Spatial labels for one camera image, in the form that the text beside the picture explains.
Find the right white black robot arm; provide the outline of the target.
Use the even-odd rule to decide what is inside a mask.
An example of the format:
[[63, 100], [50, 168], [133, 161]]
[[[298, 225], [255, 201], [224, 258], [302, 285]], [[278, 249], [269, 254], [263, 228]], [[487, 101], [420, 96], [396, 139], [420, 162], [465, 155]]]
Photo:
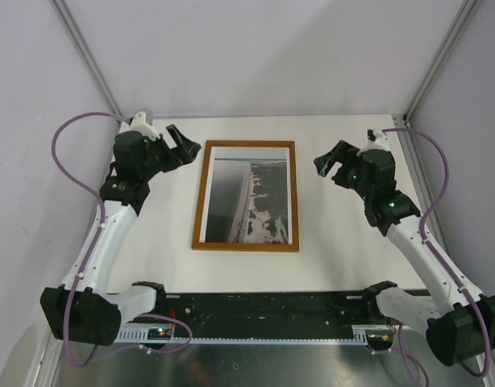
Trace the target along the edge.
[[394, 318], [426, 338], [438, 361], [460, 364], [495, 349], [495, 295], [486, 296], [454, 264], [426, 228], [419, 208], [397, 189], [396, 162], [388, 147], [364, 149], [341, 140], [314, 159], [321, 177], [339, 164], [332, 181], [355, 191], [371, 227], [410, 262], [433, 302], [410, 296], [389, 281], [366, 289], [361, 313], [370, 323]]

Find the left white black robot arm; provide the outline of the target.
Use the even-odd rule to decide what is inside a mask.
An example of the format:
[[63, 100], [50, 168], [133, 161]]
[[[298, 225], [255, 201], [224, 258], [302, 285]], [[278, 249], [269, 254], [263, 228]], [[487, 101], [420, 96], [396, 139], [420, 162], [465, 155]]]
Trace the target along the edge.
[[149, 181], [192, 163], [200, 144], [171, 124], [170, 148], [162, 135], [148, 137], [128, 130], [114, 139], [114, 159], [97, 192], [97, 218], [81, 253], [61, 284], [47, 287], [40, 305], [53, 335], [64, 341], [111, 345], [119, 329], [143, 315], [156, 323], [168, 312], [162, 284], [137, 281], [121, 293], [110, 294], [111, 270], [123, 241], [150, 194]]

